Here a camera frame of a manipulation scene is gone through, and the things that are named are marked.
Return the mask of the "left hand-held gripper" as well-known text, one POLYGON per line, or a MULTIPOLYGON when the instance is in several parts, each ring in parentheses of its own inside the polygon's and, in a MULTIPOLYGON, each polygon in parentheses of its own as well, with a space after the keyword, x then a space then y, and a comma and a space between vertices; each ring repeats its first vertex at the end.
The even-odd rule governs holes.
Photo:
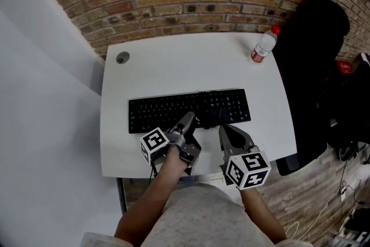
POLYGON ((157 127, 141 137, 142 155, 154 172, 156 172, 155 166, 164 162, 168 149, 176 146, 180 159, 188 165, 184 172, 187 175, 192 174, 201 152, 201 146, 193 136, 194 119, 194 112, 187 112, 172 130, 163 132, 157 127))

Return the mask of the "person's left hand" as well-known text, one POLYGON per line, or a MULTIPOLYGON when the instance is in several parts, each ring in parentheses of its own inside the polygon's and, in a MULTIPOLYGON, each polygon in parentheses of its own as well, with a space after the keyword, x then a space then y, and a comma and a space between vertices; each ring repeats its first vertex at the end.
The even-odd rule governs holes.
POLYGON ((167 175, 181 177, 184 174, 188 164, 180 158, 180 151, 176 145, 170 146, 165 162, 162 165, 160 172, 164 172, 167 175))

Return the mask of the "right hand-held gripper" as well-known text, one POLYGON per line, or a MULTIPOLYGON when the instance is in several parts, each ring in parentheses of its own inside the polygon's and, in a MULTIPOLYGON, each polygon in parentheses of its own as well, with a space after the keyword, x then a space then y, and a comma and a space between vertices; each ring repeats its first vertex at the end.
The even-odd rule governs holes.
POLYGON ((219 140, 224 152, 224 164, 220 167, 228 185, 246 190, 265 183, 271 171, 270 162, 248 133, 226 124, 219 127, 219 140))

